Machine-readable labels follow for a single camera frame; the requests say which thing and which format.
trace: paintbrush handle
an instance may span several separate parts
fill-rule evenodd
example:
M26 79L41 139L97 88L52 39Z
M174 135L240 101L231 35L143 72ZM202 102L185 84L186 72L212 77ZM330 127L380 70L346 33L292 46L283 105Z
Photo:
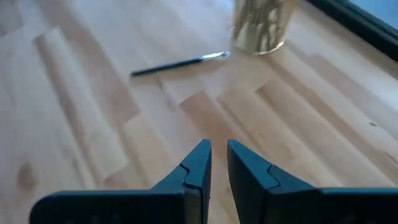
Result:
M154 68L147 68L144 70L132 72L131 76L145 75L145 74L149 74L149 73L168 70L171 68L178 68L178 67L182 67L182 66L193 65L196 63L200 63L200 62L202 62L201 58L194 58L194 59L190 59L190 60L186 60L186 61L182 61L182 62L170 63L170 64L165 64L165 65L161 65L161 66L154 67Z

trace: glass jar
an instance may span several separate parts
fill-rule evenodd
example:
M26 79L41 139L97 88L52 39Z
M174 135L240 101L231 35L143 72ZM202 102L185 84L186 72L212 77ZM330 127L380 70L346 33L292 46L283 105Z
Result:
M253 55L277 50L298 0L235 0L233 44Z

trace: wooden tabletop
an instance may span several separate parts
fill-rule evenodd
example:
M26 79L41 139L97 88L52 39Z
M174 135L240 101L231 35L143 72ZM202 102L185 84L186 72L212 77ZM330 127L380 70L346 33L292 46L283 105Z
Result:
M227 139L320 186L398 184L398 65L301 2L261 57L130 78L230 49L232 0L0 2L0 223L44 195L148 189L211 139L209 223L239 223Z

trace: wooden table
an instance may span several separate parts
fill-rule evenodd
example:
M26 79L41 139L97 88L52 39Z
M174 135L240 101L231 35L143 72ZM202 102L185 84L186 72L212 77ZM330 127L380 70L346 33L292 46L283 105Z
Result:
M213 145L209 223L238 223L227 139L316 186L398 184L398 66L306 2L285 46L229 49L231 0L3 0L0 223L46 194L147 189Z

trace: paintbrush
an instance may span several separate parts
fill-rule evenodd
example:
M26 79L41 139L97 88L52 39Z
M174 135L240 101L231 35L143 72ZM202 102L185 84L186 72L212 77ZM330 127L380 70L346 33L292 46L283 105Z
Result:
M220 53L204 55L202 57L193 58L193 59L185 60L182 62L169 63L169 64L165 64L165 65L160 65L160 66L157 66L154 68L147 68L147 69L135 71L135 72L131 73L131 76L146 75L146 74L150 74L150 73L154 73L154 72L168 70L171 68L178 68L178 67L182 67L182 66L193 65L196 63L202 63L207 60L224 58L224 57L227 57L228 55L229 55L229 52L220 52Z

